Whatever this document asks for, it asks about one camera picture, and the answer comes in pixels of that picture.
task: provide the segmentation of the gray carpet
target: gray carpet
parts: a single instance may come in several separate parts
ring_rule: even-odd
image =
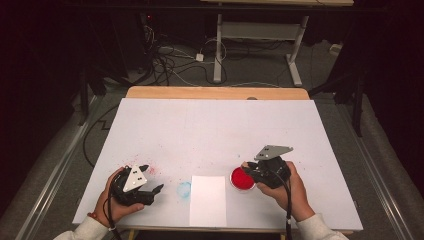
[[[326,42],[317,44],[314,47],[302,47],[296,62],[305,89],[311,89],[325,82],[336,60],[336,57],[328,54],[329,47],[330,45]],[[179,49],[183,49],[184,52],[191,55],[196,53],[196,51],[182,46]],[[293,87],[285,60],[281,54],[288,53],[289,50],[290,44],[284,43],[276,50],[261,51],[251,54],[242,60],[232,60],[231,58],[236,59],[240,55],[229,54],[228,59],[224,62],[228,79],[223,85],[243,84],[240,86],[270,87],[270,85],[264,84],[266,83],[280,87]],[[175,58],[174,60],[180,65],[189,61],[180,58]],[[212,66],[202,66],[206,66],[206,76],[211,80]],[[192,68],[178,75],[179,77],[171,77],[169,80],[170,85],[187,86],[189,83],[199,86],[211,86],[205,81],[205,72],[201,68]],[[92,106],[98,107],[92,107],[90,124],[86,130],[90,130],[92,124],[119,103],[124,96],[125,89],[116,87],[113,82],[108,83],[106,96],[97,99],[97,105],[92,104]],[[358,138],[352,133],[349,122],[346,121],[345,111],[349,112],[349,106],[334,104],[331,94],[318,94],[313,99],[316,101],[349,190],[357,203],[358,213],[364,226],[363,231],[353,233],[349,238],[402,239],[398,237],[400,235],[399,230],[393,227],[396,225],[393,222],[393,218],[387,213],[385,198],[380,193],[381,187],[376,184],[373,175],[369,171],[367,157],[370,156],[375,160],[378,167],[381,167],[381,175],[387,185],[386,190],[390,191],[390,197],[396,201],[395,206],[399,208],[402,216],[406,219],[404,224],[407,224],[408,227],[403,230],[408,230],[410,235],[404,239],[419,239],[419,236],[424,236],[423,220],[420,219],[421,216],[424,216],[423,199],[401,167],[399,160],[385,138],[384,131],[379,127],[378,121],[373,118],[372,108],[366,99],[364,101],[364,116],[362,119],[364,136],[359,142],[366,147],[366,153],[369,154],[367,156],[365,156],[366,154],[361,148],[362,145],[358,144]],[[113,109],[101,118],[106,121],[106,128],[113,121],[115,111],[116,109]],[[79,113],[76,111],[31,169],[15,200],[1,219],[0,239],[15,239],[18,232],[21,231],[56,165],[66,154],[74,136],[80,130],[81,127],[77,125],[78,120]],[[107,134],[107,130],[102,130],[102,124],[95,124],[86,136],[85,152],[93,164],[100,154]],[[63,175],[63,181],[58,191],[52,196],[51,204],[45,208],[45,214],[40,214],[40,220],[42,220],[40,225],[36,226],[34,231],[30,231],[33,234],[29,239],[53,239],[61,232],[75,228],[71,221],[92,172],[92,167],[84,156],[82,144],[83,138],[80,139],[75,151],[70,156],[69,168]]]

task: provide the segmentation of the blue stain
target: blue stain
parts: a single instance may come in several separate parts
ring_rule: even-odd
[[[183,199],[190,197],[191,193],[191,182],[182,182],[177,187],[177,194]]]

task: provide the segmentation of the person's right hand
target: person's right hand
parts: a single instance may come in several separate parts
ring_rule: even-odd
[[[293,162],[287,161],[287,166],[290,169],[290,189],[291,189],[291,201],[292,201],[292,215],[296,221],[300,222],[308,219],[315,215],[314,210],[309,206],[308,198],[306,196],[306,189],[303,185],[303,181],[297,173],[296,167]],[[278,205],[284,210],[287,210],[288,198],[287,192],[284,186],[280,186],[275,189],[271,189],[264,183],[258,182],[256,186],[265,195],[274,198]]]

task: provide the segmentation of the floor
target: floor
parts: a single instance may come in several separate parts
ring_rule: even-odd
[[[328,52],[330,46],[328,42],[322,42],[313,47],[301,47],[296,63],[306,90],[326,81],[337,59]],[[290,52],[290,48],[289,42],[229,43],[223,62],[226,80],[220,86],[294,87],[283,56]],[[169,82],[170,86],[213,86],[208,83],[213,73],[211,64],[189,64],[197,50],[167,45],[161,52],[179,55],[168,55],[175,64],[173,75],[169,79],[162,75],[159,81],[152,76],[141,85]],[[213,61],[213,54],[206,50],[205,57],[204,62]],[[137,71],[131,72],[130,79],[141,75]],[[53,239],[61,232],[75,228],[71,222],[92,172],[90,164],[95,164],[113,121],[115,106],[126,93],[125,88],[110,79],[106,79],[105,84],[105,96],[91,95],[90,115],[82,126],[78,125],[81,114],[79,101],[75,100],[75,114],[46,147],[3,215],[0,239]],[[350,125],[352,107],[349,104],[336,105],[331,93],[320,93],[312,99],[364,226],[363,231],[349,235],[349,239],[418,239],[424,236],[424,223],[420,219],[424,216],[423,199],[399,163],[366,96],[361,121],[362,138],[356,136]],[[125,237],[128,234],[129,231],[122,233]],[[174,239],[188,239],[187,235],[178,238],[178,234],[170,232],[140,233],[142,239],[168,239],[169,235]],[[240,238],[191,235],[193,239],[228,237]],[[266,238],[252,235],[249,239]]]

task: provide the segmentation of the dark background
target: dark background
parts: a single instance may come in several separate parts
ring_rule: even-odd
[[[418,2],[356,1],[355,5],[363,7],[388,6],[387,14],[362,16],[355,21],[349,16],[313,16],[304,41],[309,45],[323,39],[345,43],[328,81],[351,71],[352,66],[366,70],[365,93],[400,161],[422,194],[424,19]],[[138,43],[142,41],[140,35],[131,31],[137,30],[137,24],[122,24],[131,21],[133,15],[98,13],[88,20],[86,15],[63,8],[57,1],[25,0],[2,2],[0,11],[0,181],[3,183],[0,213],[3,214],[42,150],[73,113],[71,101],[79,91],[79,76],[84,66],[100,65],[124,76],[134,63],[143,61],[137,58],[143,49],[127,48],[141,46]],[[185,16],[181,21],[187,24],[182,25],[172,21],[181,18],[178,13],[155,17],[157,27],[176,38],[190,32],[191,39],[183,41],[194,45],[202,44],[205,36],[216,31],[213,15]],[[263,16],[250,18],[281,21]],[[115,34],[110,34],[111,26],[118,27]],[[132,34],[131,39],[122,37],[126,34]],[[355,89],[346,81],[330,90],[353,92]]]

